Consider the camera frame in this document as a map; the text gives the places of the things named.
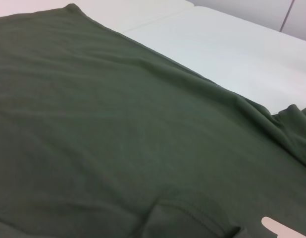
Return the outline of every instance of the white surface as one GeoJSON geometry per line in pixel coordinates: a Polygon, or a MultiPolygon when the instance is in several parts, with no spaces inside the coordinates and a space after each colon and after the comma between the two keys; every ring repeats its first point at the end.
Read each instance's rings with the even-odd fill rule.
{"type": "Polygon", "coordinates": [[[306,41],[206,7],[124,34],[271,113],[306,107],[306,41]]]}
{"type": "Polygon", "coordinates": [[[306,0],[295,0],[282,32],[306,40],[306,0]]]}
{"type": "Polygon", "coordinates": [[[193,7],[185,0],[0,0],[0,16],[65,7],[75,3],[100,24],[123,32],[193,7]]]}
{"type": "Polygon", "coordinates": [[[189,0],[279,31],[292,0],[189,0]]]}

